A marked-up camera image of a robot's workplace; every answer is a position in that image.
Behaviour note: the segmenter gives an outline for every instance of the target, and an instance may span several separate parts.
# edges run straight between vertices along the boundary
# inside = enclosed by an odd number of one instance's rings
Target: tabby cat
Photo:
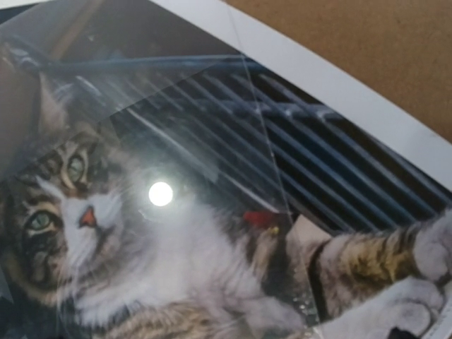
[[[52,147],[3,183],[2,265],[11,284],[70,309],[93,338],[387,339],[395,327],[423,334],[440,312],[434,283],[452,272],[452,213],[306,246],[295,228],[253,230],[191,194],[149,213],[139,159],[71,121],[44,76],[41,85],[40,132]],[[275,256],[287,262],[286,294],[312,286],[318,328],[264,291]]]

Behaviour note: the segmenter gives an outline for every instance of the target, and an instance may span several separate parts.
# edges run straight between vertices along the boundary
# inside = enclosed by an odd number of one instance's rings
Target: pink nose
[[[94,216],[94,208],[88,207],[80,218],[80,227],[95,227],[97,224],[96,217]]]

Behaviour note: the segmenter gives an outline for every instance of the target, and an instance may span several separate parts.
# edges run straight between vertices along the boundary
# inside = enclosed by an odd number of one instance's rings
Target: cardboard
[[[227,2],[321,55],[452,141],[450,1]]]

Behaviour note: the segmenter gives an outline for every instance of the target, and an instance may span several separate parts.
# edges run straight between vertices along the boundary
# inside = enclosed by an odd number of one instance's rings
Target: photograph
[[[0,339],[450,338],[452,193],[346,112],[149,0],[0,23]]]

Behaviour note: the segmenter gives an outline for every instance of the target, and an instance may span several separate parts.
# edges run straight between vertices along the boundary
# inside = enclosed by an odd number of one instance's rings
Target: cat paw
[[[392,328],[422,335],[436,320],[445,299],[432,282],[407,278],[383,291],[376,302],[379,315],[369,339],[380,338],[382,333],[382,339],[387,338]]]
[[[324,338],[387,339],[393,328],[422,335],[436,320],[444,301],[434,283],[407,278],[325,324]]]
[[[438,282],[452,275],[452,209],[433,225],[422,227],[416,236],[413,254],[425,278]]]

